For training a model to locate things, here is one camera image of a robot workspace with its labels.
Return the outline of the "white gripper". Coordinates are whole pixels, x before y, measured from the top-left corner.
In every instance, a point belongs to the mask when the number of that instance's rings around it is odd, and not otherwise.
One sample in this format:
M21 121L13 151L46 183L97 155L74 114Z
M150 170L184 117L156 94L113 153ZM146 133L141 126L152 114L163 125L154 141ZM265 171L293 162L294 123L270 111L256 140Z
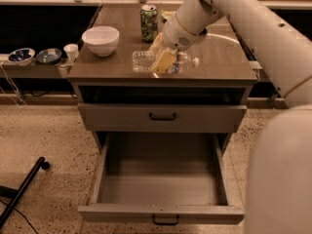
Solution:
M176 62L176 50L189 49L198 39L204 26L186 23L174 13L164 24L162 33L159 33L149 48L150 52L158 53L151 66L155 73L166 73ZM169 48L163 50L163 44Z

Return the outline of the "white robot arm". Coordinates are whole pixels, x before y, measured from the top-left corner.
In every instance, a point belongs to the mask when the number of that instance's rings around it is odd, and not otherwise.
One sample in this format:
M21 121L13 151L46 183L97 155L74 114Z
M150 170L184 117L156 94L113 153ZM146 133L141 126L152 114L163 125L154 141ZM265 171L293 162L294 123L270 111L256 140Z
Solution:
M163 43L189 48L221 15L285 100L256 138L249 164L245 234L312 234L312 43L257 0L185 0Z

